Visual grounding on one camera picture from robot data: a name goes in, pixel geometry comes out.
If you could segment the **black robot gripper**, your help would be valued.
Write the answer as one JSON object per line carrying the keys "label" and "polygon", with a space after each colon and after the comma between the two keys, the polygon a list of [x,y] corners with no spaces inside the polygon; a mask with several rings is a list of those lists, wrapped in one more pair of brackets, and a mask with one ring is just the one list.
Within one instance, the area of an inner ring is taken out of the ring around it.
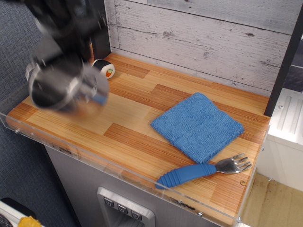
{"label": "black robot gripper", "polygon": [[43,39],[34,50],[31,61],[50,64],[63,57],[91,58],[91,37],[106,28],[106,20],[93,7],[84,16],[76,13],[79,0],[20,0],[35,17]]}

